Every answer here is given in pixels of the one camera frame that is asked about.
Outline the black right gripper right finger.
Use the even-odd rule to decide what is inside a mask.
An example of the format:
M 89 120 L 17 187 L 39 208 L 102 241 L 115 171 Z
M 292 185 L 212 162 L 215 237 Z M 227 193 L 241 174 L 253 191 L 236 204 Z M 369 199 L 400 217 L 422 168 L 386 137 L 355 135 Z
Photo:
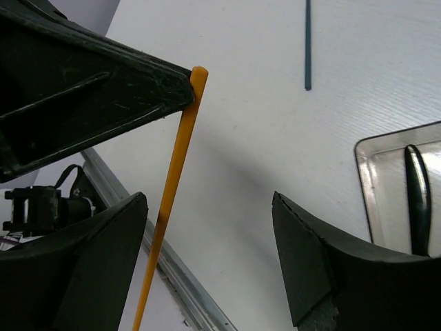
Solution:
M 275 192 L 272 219 L 299 330 L 439 330 L 440 260 L 355 237 Z

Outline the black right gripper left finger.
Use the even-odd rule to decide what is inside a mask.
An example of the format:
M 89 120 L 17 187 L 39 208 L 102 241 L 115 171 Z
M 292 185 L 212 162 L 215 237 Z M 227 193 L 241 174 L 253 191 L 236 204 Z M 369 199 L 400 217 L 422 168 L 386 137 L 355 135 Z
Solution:
M 138 192 L 1 252 L 1 329 L 117 330 L 147 212 Z

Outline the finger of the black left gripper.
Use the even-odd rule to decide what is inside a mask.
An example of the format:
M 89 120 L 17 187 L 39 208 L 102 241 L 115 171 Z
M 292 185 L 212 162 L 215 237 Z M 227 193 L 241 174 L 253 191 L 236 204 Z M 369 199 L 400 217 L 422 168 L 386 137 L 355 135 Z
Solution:
M 2 1 L 1 181 L 184 110 L 190 75 L 69 21 L 49 1 Z

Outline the black knife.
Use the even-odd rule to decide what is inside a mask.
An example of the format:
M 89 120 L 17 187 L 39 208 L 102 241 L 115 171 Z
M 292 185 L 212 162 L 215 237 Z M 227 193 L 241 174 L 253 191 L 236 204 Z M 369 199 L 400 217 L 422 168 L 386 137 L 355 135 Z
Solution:
M 431 187 L 422 155 L 415 145 L 404 148 L 411 252 L 429 256 L 431 231 Z

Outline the orange blue-tipped chopstick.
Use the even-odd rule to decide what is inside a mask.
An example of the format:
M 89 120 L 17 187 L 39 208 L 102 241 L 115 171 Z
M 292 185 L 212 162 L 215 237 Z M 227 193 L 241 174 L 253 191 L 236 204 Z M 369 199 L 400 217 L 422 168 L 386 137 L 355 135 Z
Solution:
M 152 280 L 161 254 L 161 248 L 165 238 L 167 225 L 172 213 L 172 207 L 176 197 L 179 181 L 183 171 L 187 151 L 192 138 L 192 133 L 196 123 L 196 118 L 200 108 L 201 100 L 207 83 L 209 72 L 201 66 L 192 68 L 189 78 L 194 91 L 194 102 L 182 111 L 181 119 L 176 133 L 174 148 L 170 159 L 170 165 L 165 181 L 165 186 L 161 198 L 160 208 L 154 229 L 154 236 L 148 254 L 147 267 L 145 270 L 143 285 L 140 292 L 139 302 L 134 316 L 133 331 L 140 330 L 143 313 L 150 293 Z

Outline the dark blue chopstick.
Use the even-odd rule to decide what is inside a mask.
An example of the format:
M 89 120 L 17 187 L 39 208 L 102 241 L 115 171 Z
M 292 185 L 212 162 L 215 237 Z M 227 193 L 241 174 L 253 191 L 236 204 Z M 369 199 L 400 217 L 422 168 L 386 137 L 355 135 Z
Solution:
M 310 91 L 311 84 L 311 1 L 305 1 L 305 90 Z

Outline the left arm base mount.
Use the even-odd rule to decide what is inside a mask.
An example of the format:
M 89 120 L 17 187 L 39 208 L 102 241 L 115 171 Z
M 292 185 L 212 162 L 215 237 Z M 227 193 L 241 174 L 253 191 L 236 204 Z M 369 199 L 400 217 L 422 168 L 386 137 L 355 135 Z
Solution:
M 54 185 L 6 190 L 1 200 L 12 203 L 1 230 L 23 238 L 51 234 L 105 209 L 84 169 L 76 164 L 69 165 Z

